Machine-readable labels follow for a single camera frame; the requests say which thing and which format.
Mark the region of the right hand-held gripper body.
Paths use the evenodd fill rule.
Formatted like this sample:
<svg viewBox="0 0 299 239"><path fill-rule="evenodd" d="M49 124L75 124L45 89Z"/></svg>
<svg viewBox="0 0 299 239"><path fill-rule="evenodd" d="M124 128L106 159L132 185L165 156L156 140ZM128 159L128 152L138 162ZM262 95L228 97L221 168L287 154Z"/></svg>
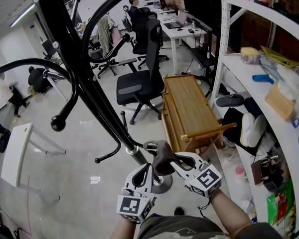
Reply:
<svg viewBox="0 0 299 239"><path fill-rule="evenodd" d="M184 180L185 187L191 192L209 198L220 188L222 175L214 165L203 160L194 168L193 161L186 161L185 168L190 168L189 171L192 172Z"/></svg>

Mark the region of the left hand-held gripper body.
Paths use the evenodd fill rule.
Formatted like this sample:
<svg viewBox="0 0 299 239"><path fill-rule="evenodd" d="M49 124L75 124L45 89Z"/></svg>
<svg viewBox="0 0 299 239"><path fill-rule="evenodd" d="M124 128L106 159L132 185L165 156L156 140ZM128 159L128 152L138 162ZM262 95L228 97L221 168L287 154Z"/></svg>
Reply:
<svg viewBox="0 0 299 239"><path fill-rule="evenodd" d="M125 220L142 223L155 205L156 197L151 192L139 192L123 188L118 196L117 213Z"/></svg>

